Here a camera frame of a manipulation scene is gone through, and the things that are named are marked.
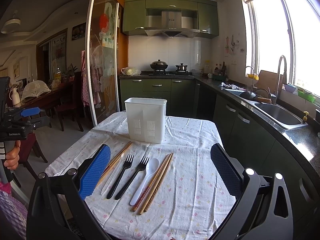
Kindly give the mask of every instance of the floral tablecloth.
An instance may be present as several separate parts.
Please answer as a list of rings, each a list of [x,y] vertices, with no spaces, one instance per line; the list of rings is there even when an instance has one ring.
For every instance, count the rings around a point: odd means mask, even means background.
[[[114,194],[133,174],[144,155],[158,158],[174,153],[173,161],[149,210],[142,215],[132,212],[129,202],[144,177],[138,173],[120,200],[107,200],[102,189],[110,188],[110,173],[85,199],[104,230],[120,239],[208,239],[224,220],[235,203],[210,159],[215,143],[222,145],[213,122],[180,117],[166,117],[162,144],[134,141],[126,154],[134,155],[132,168],[124,173]],[[126,113],[115,113],[90,130],[51,163],[49,176],[64,174],[77,168],[94,155],[101,144],[111,148],[111,158],[130,141]]]

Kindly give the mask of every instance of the tiled floor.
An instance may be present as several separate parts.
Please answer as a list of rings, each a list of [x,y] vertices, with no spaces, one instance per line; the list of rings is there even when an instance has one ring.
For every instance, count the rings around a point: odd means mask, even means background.
[[[77,122],[72,122],[70,116],[64,117],[64,132],[61,131],[57,116],[51,119],[51,124],[52,128],[45,126],[34,131],[40,148],[48,160],[48,163],[45,163],[42,158],[37,158],[33,150],[31,150],[28,161],[36,174],[44,171],[50,163],[92,128],[92,123],[88,119],[82,118],[81,124],[84,131],[81,132]],[[30,198],[35,179],[23,165],[18,166],[15,174],[21,184],[21,190]]]

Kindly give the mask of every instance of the hand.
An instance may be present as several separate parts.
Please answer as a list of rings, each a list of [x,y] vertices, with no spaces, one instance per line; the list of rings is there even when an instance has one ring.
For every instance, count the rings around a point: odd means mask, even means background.
[[[18,167],[20,145],[21,142],[16,141],[14,144],[14,148],[5,155],[5,158],[7,160],[3,165],[9,170],[15,170]]]

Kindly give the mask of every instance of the blue gripper pad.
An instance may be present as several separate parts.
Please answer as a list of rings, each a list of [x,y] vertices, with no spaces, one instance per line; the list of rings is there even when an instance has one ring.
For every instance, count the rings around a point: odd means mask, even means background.
[[[94,188],[104,172],[104,169],[110,161],[110,156],[111,150],[109,146],[103,146],[85,173],[82,175],[79,188],[79,194],[82,200],[93,193]]]
[[[39,107],[33,107],[33,108],[29,108],[29,109],[24,109],[20,115],[23,117],[27,117],[27,116],[32,116],[35,114],[39,114],[40,113],[40,108]]]

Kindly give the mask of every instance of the wooden cutting board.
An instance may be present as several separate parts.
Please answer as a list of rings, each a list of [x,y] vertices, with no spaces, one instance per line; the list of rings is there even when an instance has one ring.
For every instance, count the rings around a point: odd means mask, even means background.
[[[280,75],[280,82],[279,82],[279,89],[282,88],[282,76]],[[257,88],[263,88],[268,91],[268,87],[270,88],[270,92],[272,94],[276,91],[276,80],[277,80],[277,73],[269,72],[265,70],[260,70],[259,73],[259,80],[255,84]]]

